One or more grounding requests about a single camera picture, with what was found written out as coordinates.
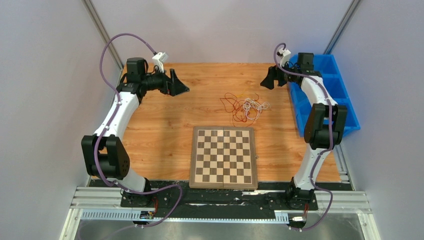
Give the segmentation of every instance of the chessboard frame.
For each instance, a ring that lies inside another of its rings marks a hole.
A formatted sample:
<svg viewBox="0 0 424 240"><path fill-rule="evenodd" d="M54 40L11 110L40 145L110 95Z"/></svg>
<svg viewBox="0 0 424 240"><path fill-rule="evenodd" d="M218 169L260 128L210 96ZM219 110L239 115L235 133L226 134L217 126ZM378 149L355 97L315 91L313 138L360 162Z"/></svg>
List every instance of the chessboard frame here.
<svg viewBox="0 0 424 240"><path fill-rule="evenodd" d="M249 144L250 144L250 169L252 183L223 183L223 182L195 182L196 176L196 156L198 144L198 131L199 130L223 130L223 131L249 131ZM193 128L193 139L191 147L190 159L190 188L200 189L237 189L237 190L255 190L258 188L258 173L256 163L256 146L255 146L255 133L253 127L234 127L234 126L195 126Z"/></svg>

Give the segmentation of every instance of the checkered board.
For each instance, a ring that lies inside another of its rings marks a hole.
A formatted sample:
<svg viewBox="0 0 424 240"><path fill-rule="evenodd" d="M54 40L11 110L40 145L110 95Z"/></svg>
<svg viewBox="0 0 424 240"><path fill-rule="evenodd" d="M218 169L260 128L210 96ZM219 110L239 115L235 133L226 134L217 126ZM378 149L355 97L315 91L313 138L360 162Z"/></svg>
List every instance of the checkered board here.
<svg viewBox="0 0 424 240"><path fill-rule="evenodd" d="M255 150L252 127L195 127L190 187L257 189Z"/></svg>

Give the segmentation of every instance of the wooden surface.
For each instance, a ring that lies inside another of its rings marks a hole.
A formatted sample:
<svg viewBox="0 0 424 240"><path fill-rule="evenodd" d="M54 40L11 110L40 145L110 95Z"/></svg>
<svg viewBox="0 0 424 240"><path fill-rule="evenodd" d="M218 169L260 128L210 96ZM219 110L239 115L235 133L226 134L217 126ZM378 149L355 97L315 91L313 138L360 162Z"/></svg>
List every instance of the wooden surface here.
<svg viewBox="0 0 424 240"><path fill-rule="evenodd" d="M287 86L260 86L270 63L169 63L190 92L171 97L149 91L132 115L123 137L131 167L151 180L188 180L193 127L232 126L220 98L226 92L269 102L270 109L251 125L256 138L259 181L290 181L302 162L306 143L299 137ZM248 123L236 124L246 127ZM317 177L340 181L331 153Z"/></svg>

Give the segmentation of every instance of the gray floor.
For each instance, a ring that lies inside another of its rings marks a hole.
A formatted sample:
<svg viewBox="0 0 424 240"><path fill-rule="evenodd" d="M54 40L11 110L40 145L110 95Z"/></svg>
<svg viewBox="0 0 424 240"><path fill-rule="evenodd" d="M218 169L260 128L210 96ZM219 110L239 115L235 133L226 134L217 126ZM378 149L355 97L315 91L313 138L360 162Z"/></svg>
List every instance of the gray floor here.
<svg viewBox="0 0 424 240"><path fill-rule="evenodd" d="M308 214L308 224L319 219ZM80 224L82 240L106 239L114 231L131 225L128 221L86 220ZM364 240L356 214L329 214L315 229L306 232L288 230L281 224L163 222L152 228L131 228L109 240Z"/></svg>

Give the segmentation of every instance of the white string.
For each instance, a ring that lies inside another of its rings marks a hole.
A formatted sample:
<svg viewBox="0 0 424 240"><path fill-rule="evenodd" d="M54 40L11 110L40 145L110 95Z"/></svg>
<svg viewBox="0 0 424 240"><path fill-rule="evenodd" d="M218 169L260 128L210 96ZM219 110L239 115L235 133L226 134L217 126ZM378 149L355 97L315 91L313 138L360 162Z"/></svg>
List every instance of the white string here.
<svg viewBox="0 0 424 240"><path fill-rule="evenodd" d="M253 120L253 121L257 120L259 116L261 115L262 111L268 108L271 108L271 105L268 102L264 102L260 104L256 100L253 100L249 97L246 98L243 103L244 115L246 116L247 119ZM249 111L251 109L256 109L256 116L254 118L251 118L248 116Z"/></svg>

